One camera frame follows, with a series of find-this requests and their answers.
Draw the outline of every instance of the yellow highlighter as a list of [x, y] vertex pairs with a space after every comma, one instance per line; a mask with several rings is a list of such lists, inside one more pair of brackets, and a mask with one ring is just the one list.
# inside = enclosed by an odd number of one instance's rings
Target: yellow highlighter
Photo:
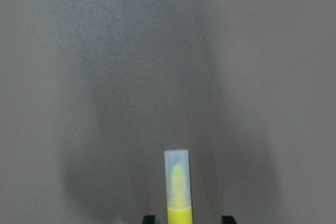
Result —
[[168, 224], [192, 224], [188, 150], [164, 152]]

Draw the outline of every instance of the black object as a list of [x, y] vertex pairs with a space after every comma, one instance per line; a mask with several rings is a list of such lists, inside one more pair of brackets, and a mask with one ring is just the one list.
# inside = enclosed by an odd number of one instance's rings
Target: black object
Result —
[[[142, 218], [142, 224], [154, 224], [155, 223], [155, 215], [145, 215]], [[222, 224], [237, 224], [235, 218], [233, 216], [222, 216]]]

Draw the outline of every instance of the clear plastic cap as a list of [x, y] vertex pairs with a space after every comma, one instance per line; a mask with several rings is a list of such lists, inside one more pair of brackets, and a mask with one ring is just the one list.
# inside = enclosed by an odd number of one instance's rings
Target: clear plastic cap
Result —
[[167, 206], [174, 210], [191, 207], [188, 150], [164, 151]]

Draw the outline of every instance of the translucent cap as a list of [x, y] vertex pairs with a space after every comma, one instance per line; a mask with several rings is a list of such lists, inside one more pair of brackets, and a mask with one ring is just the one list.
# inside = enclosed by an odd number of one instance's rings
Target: translucent cap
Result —
[[167, 206], [174, 210], [191, 207], [188, 150], [164, 151]]

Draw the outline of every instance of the highlighter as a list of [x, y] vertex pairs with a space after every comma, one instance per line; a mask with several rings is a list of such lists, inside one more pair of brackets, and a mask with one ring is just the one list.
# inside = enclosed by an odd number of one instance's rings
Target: highlighter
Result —
[[168, 224], [193, 224], [188, 150], [164, 152]]

